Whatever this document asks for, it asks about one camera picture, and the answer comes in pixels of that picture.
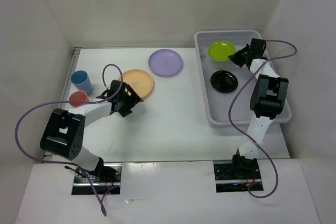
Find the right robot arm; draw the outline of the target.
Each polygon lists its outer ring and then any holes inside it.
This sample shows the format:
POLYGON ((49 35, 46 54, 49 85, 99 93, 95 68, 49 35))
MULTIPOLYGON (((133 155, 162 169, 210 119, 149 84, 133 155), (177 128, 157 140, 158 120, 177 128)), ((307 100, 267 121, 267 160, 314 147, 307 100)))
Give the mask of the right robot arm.
POLYGON ((251 40, 249 45, 230 56, 230 60, 239 67, 246 66, 256 79, 250 99, 252 117, 244 136, 246 141, 232 158, 230 172, 235 178, 251 174, 257 167, 259 146, 265 134, 285 106, 289 81, 280 77, 264 57, 266 41, 251 40))

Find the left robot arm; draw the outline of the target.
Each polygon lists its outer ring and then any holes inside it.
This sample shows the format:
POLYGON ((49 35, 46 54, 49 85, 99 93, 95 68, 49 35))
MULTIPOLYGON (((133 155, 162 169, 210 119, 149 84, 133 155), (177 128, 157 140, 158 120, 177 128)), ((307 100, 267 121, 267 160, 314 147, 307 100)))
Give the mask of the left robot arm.
POLYGON ((70 110, 53 110, 42 135, 40 148, 83 168, 93 182, 114 179, 117 171, 105 166, 101 157, 82 146, 85 127, 116 112, 126 117, 142 101, 129 84, 113 80, 110 88, 93 102, 70 110))

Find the black plate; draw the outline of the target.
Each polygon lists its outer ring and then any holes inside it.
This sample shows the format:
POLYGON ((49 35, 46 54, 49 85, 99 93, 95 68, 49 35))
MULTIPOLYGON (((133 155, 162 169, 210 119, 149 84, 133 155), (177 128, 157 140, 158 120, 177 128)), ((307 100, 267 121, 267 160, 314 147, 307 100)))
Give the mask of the black plate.
POLYGON ((232 93, 238 87, 238 80, 231 72, 220 70, 212 74, 211 85, 220 93, 232 93))

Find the green plate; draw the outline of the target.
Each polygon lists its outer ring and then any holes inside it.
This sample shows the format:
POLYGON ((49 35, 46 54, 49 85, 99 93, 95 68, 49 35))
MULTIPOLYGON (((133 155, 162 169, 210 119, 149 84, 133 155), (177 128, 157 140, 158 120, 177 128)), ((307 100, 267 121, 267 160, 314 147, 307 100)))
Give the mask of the green plate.
POLYGON ((235 46, 228 41, 216 41, 212 43, 207 50, 208 56, 219 62, 229 60, 229 56, 233 55, 235 52, 235 46))

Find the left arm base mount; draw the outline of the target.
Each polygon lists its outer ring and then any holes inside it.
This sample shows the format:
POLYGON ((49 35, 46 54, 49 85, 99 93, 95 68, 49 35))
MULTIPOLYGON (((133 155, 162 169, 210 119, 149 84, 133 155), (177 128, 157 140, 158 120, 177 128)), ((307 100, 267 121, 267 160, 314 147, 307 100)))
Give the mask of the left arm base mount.
MULTIPOLYGON (((119 195, 121 187, 121 173, 122 163, 105 163, 105 167, 108 167, 108 172, 104 178, 95 179, 90 176, 92 184, 98 195, 103 195, 109 189, 111 189, 109 195, 119 195)), ((74 181, 72 185, 72 195, 93 195, 94 192, 87 180, 87 178, 76 170, 74 175, 74 181)))

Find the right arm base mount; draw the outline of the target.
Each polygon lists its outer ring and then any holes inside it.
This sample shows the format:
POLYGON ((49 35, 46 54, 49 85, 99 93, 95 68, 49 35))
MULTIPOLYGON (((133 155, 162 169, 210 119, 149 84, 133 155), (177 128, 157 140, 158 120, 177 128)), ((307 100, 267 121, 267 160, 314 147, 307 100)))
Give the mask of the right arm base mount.
POLYGON ((213 168, 217 193, 244 192, 248 191, 250 185, 251 191, 264 190, 258 165, 253 172, 238 176, 234 174, 229 161, 214 162, 213 168))

